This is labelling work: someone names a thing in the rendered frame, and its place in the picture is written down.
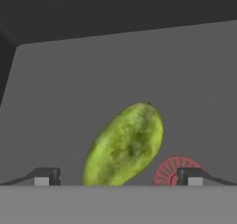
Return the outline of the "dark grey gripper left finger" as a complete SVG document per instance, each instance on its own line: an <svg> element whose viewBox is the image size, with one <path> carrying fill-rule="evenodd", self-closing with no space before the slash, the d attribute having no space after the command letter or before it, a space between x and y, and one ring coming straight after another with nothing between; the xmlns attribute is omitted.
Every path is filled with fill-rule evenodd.
<svg viewBox="0 0 237 224"><path fill-rule="evenodd" d="M24 177L0 183L0 186L26 184L33 186L58 186L60 181L60 168L35 168Z"/></svg>

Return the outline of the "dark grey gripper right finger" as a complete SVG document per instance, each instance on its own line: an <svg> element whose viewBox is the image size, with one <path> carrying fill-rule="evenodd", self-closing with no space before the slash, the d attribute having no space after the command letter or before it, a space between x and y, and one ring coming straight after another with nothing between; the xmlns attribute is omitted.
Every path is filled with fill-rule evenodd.
<svg viewBox="0 0 237 224"><path fill-rule="evenodd" d="M201 168L179 168L177 170L178 185L184 186L237 186L237 183L214 177Z"/></svg>

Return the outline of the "red sink drain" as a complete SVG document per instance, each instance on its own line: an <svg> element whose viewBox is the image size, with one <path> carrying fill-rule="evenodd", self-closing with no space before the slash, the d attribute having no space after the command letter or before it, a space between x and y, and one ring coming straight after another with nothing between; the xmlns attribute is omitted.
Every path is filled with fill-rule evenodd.
<svg viewBox="0 0 237 224"><path fill-rule="evenodd" d="M203 171L206 169L187 156L170 156L163 160L157 167L153 184L154 185L178 185L178 169L179 168L200 168Z"/></svg>

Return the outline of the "green mango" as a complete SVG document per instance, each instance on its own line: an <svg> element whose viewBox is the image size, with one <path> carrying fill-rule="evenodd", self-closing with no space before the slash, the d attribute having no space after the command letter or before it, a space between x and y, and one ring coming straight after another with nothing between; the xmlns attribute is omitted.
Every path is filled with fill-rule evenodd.
<svg viewBox="0 0 237 224"><path fill-rule="evenodd" d="M99 133L86 157L82 184L120 186L145 170L159 152L164 127L158 110L136 103Z"/></svg>

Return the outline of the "grey sink basin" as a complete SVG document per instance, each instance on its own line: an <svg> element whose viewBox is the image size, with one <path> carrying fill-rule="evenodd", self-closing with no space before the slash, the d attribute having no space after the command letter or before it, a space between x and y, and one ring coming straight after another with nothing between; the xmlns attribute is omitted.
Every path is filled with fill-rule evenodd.
<svg viewBox="0 0 237 224"><path fill-rule="evenodd" d="M0 183L57 167L80 184L96 135L137 102L162 116L160 158L237 182L237 20L22 45L0 105Z"/></svg>

